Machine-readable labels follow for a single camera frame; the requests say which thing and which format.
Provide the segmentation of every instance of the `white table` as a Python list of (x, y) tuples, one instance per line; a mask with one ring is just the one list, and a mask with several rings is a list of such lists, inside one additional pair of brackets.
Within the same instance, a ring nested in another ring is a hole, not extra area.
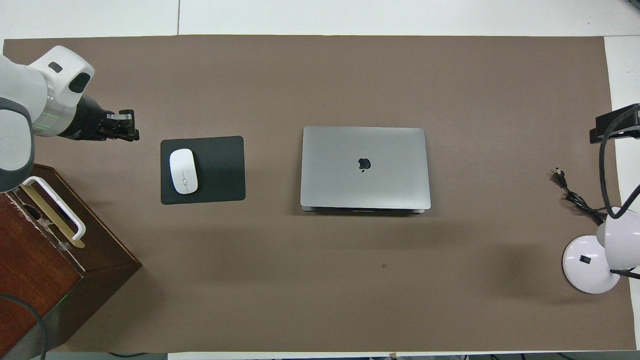
[[(0, 0), (0, 49), (6, 38), (186, 34), (604, 36), (612, 108), (640, 102), (640, 10), (626, 0)], [(640, 141), (616, 140), (623, 199), (640, 183), (639, 158)], [(640, 211), (640, 201), (631, 208)], [(630, 287), (638, 344), (640, 282)], [(449, 353), (397, 353), (438, 354)], [(199, 352), (170, 359), (388, 355)]]

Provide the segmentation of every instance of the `brown paper mat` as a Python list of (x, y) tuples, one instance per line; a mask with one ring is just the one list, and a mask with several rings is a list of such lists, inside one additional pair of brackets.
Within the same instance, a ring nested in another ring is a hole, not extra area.
[[(596, 226), (548, 180), (561, 166), (601, 203), (588, 131), (611, 109), (602, 38), (86, 38), (4, 52), (30, 63), (56, 44), (96, 68), (86, 93), (103, 108), (135, 109), (141, 134), (36, 141), (37, 162), (144, 264), (66, 350), (636, 347), (627, 280), (594, 296), (564, 278), (564, 247)], [(432, 209), (305, 213), (306, 125), (424, 128)], [(244, 201), (160, 203), (161, 140), (232, 135)]]

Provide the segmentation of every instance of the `black cable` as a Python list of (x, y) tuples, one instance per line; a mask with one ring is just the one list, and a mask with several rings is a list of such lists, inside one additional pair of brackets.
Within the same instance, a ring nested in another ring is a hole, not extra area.
[(624, 120), (627, 116), (631, 115), (633, 112), (635, 111), (639, 111), (640, 110), (640, 104), (636, 104), (635, 106), (632, 106), (629, 110), (623, 112), (622, 114), (618, 115), (618, 117), (616, 117), (611, 124), (609, 124), (609, 127), (607, 127), (607, 129), (604, 131), (604, 134), (602, 135), (602, 141), (600, 142), (600, 154), (598, 156), (598, 163), (600, 165), (600, 190), (602, 191), (602, 198), (604, 200), (604, 206), (605, 208), (607, 208), (607, 213), (609, 214), (609, 216), (611, 216), (611, 218), (619, 218), (622, 216), (622, 214), (624, 214), (627, 209), (629, 208), (629, 206), (631, 205), (631, 203), (636, 199), (636, 197), (640, 194), (640, 184), (638, 184), (638, 186), (636, 186), (636, 189), (634, 189), (634, 191), (631, 193), (631, 195), (629, 195), (629, 197), (627, 198), (627, 200), (625, 201), (624, 204), (622, 204), (622, 208), (620, 208), (620, 210), (618, 210), (617, 213), (615, 213), (613, 211), (613, 209), (611, 208), (611, 203), (609, 202), (609, 195), (607, 194), (607, 181), (605, 179), (605, 175), (604, 175), (604, 151), (605, 151), (605, 147), (607, 145), (607, 141), (609, 139), (609, 137), (613, 132), (613, 129), (616, 128), (616, 126), (618, 126), (620, 124), (620, 122), (622, 122), (622, 120)]
[(601, 212), (604, 208), (593, 209), (580, 195), (569, 190), (564, 176), (564, 171), (560, 170), (560, 168), (556, 168), (553, 176), (554, 182), (558, 184), (564, 192), (566, 192), (566, 195), (564, 196), (565, 200), (571, 202), (576, 208), (589, 215), (598, 225), (607, 220), (607, 213)]
[(574, 359), (574, 358), (572, 358), (572, 357), (568, 357), (568, 356), (564, 355), (564, 354), (563, 354), (563, 353), (561, 353), (561, 352), (557, 352), (557, 354), (558, 354), (558, 355), (560, 355), (560, 356), (562, 356), (563, 358), (565, 358), (565, 359), (567, 359), (567, 360), (578, 360), (578, 359)]
[(117, 356), (117, 357), (136, 357), (136, 356), (140, 356), (140, 355), (145, 355), (146, 352), (138, 352), (137, 354), (131, 354), (131, 355), (116, 354), (114, 352), (110, 352), (109, 354), (111, 354), (113, 356)]
[(36, 318), (36, 323), (38, 323), (38, 326), (40, 327), (40, 360), (45, 360), (47, 356), (47, 347), (48, 347), (47, 328), (44, 325), (44, 321), (42, 320), (42, 317), (40, 316), (40, 314), (38, 314), (38, 311), (33, 306), (31, 306), (31, 304), (29, 304), (24, 300), (18, 299), (17, 297), (0, 293), (0, 298), (12, 301), (16, 304), (26, 307), (27, 310), (29, 310), (29, 312)]

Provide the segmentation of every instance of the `apple logo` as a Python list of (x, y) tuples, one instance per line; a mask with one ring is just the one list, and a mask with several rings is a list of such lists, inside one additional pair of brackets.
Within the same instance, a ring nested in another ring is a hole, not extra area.
[(369, 161), (369, 159), (360, 159), (358, 160), (358, 163), (360, 164), (359, 168), (362, 169), (361, 172), (364, 172), (364, 170), (371, 168), (371, 161)]

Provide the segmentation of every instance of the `white lamp base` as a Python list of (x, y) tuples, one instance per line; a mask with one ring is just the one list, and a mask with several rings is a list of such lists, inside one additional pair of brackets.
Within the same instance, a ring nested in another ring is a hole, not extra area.
[(562, 268), (571, 285), (590, 294), (607, 292), (620, 280), (609, 272), (604, 248), (593, 235), (579, 236), (567, 245)]

